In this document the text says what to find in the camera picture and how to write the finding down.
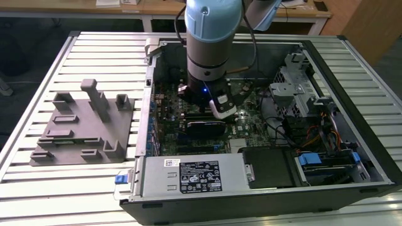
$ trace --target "gray floor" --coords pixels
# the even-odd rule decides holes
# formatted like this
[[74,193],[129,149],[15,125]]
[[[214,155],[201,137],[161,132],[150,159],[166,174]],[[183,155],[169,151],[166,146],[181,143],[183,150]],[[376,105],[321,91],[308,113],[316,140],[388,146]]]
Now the gray floor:
[[374,69],[398,97],[402,99],[402,38],[384,55]]
[[[174,32],[173,22],[157,22],[154,30],[157,32]],[[30,71],[23,75],[10,77],[0,73],[0,77],[6,82],[34,82],[11,83],[10,86],[15,94],[10,97],[0,96],[0,150],[8,139],[7,134],[13,133],[70,31],[142,32],[143,28],[139,20],[63,19],[62,26],[55,27],[51,19],[0,18],[0,37],[2,34],[15,37],[31,65]],[[402,39],[397,41],[374,68],[400,98],[402,98],[402,79],[400,78],[402,75],[401,52]]]

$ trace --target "orange wire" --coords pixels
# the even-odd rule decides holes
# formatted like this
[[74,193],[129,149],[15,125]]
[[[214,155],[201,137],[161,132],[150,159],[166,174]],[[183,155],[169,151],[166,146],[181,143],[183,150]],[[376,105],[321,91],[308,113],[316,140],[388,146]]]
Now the orange wire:
[[308,129],[308,137],[306,137],[306,140],[309,140],[310,130],[312,130],[313,128],[316,128],[316,127],[318,127],[318,126],[310,126],[310,127],[309,127],[309,129]]

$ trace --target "metal bracket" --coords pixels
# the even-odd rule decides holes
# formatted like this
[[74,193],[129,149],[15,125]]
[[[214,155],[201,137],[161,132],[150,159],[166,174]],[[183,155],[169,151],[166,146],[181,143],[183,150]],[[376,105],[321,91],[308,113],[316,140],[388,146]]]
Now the metal bracket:
[[147,40],[146,40],[146,46],[145,46],[145,48],[146,48],[146,55],[147,55],[147,57],[145,59],[146,64],[151,65],[151,58],[158,53],[161,53],[161,48],[159,47],[162,45],[166,45],[166,43],[165,44],[159,43],[159,38],[147,38]]
[[248,180],[249,180],[250,182],[252,182],[252,181],[256,181],[256,175],[254,175],[253,165],[246,164],[246,165],[245,165],[245,168],[246,168],[246,176],[248,176]]
[[302,86],[296,86],[293,83],[273,83],[270,85],[270,91],[278,106],[281,104],[280,107],[289,106],[296,95],[305,93]]

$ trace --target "aluminum extrusion table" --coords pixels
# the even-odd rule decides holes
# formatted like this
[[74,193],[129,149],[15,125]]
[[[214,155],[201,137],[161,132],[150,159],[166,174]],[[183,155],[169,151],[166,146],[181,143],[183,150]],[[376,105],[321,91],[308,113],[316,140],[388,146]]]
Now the aluminum extrusion table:
[[[147,76],[147,38],[170,33],[75,32],[51,66],[26,113],[0,153],[0,226],[135,226],[135,219],[114,199],[115,175],[134,167],[142,98]],[[249,35],[237,35],[250,39]],[[402,167],[402,102],[346,40],[336,36],[258,35],[257,38],[312,40],[352,100]],[[127,162],[118,164],[33,167],[30,156],[51,118],[57,91],[89,98],[82,79],[97,79],[106,97],[126,93],[137,100]],[[318,84],[326,93],[325,85]],[[232,219],[191,225],[396,225],[402,217],[402,193],[370,198],[324,213]]]

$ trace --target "blue release tab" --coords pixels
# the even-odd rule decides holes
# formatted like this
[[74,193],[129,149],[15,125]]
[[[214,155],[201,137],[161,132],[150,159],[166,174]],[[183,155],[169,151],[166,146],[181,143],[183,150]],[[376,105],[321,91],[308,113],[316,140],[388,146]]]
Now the blue release tab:
[[360,162],[360,154],[357,152],[354,152],[352,155],[353,155],[354,162],[358,163]]
[[301,165],[321,164],[321,158],[317,153],[306,153],[300,156]]
[[129,184],[129,175],[117,175],[115,177],[115,185]]

